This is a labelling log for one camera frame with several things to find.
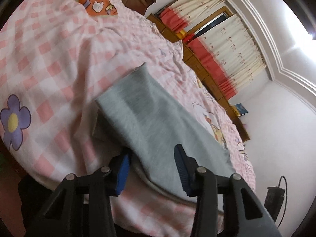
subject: ceiling molding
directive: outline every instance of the ceiling molding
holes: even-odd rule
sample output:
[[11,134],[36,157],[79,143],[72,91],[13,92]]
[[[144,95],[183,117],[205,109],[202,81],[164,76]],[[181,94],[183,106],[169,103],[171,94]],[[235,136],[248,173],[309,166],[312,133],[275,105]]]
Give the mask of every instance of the ceiling molding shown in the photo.
[[227,1],[234,7],[253,34],[253,37],[266,60],[272,80],[285,87],[316,113],[316,85],[301,76],[298,72],[285,68],[273,35],[253,3],[250,0]]

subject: black cable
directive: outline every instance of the black cable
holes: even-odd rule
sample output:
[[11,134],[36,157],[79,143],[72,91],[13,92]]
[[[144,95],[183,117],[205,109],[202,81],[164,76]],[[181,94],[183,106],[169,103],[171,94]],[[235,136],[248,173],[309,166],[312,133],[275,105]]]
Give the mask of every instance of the black cable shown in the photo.
[[288,183],[286,182],[286,178],[285,178],[285,176],[284,176],[284,175],[280,177],[278,187],[280,187],[280,184],[281,184],[281,180],[282,180],[282,178],[284,178],[284,181],[285,181],[285,191],[286,191],[286,194],[285,194],[285,206],[284,206],[284,212],[283,212],[283,216],[282,216],[282,218],[281,218],[281,221],[280,221],[280,223],[279,223],[279,225],[278,225],[278,228],[279,228],[279,226],[281,225],[282,220],[283,220],[283,218],[284,218],[285,211],[286,211],[286,204],[287,204],[287,202],[288,202]]

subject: power adapter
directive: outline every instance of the power adapter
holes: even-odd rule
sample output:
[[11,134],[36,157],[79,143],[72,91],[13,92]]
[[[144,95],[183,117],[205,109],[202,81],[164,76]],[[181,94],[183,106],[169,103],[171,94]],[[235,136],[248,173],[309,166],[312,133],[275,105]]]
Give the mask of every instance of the power adapter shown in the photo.
[[274,221],[279,216],[283,201],[285,189],[280,187],[268,187],[268,193],[264,201],[264,207],[267,209]]

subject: purple flower print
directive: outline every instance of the purple flower print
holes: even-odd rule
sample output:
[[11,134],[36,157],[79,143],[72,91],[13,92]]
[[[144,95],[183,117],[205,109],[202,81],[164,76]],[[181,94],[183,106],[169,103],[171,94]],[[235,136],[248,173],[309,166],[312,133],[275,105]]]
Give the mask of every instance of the purple flower print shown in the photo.
[[4,127],[4,145],[10,150],[17,151],[23,142],[22,129],[26,129],[31,124],[31,113],[27,107],[20,108],[20,101],[14,94],[8,98],[8,109],[0,112],[0,121]]

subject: window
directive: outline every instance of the window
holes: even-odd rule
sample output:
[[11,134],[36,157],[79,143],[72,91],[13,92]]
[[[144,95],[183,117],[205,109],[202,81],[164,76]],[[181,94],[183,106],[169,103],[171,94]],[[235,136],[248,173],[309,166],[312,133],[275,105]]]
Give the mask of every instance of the window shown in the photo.
[[201,21],[194,28],[188,31],[186,35],[194,34],[194,36],[187,42],[191,42],[195,38],[205,34],[211,28],[217,26],[222,23],[224,20],[227,20],[233,14],[228,10],[226,6],[223,6],[212,15],[208,16],[205,20]]
[[209,31],[211,28],[217,26],[218,24],[222,23],[224,20],[227,20],[229,16],[223,12],[214,19],[212,19],[209,23],[205,24],[203,27],[201,27],[198,31],[196,31],[195,37],[199,37],[202,34],[205,34],[207,31]]

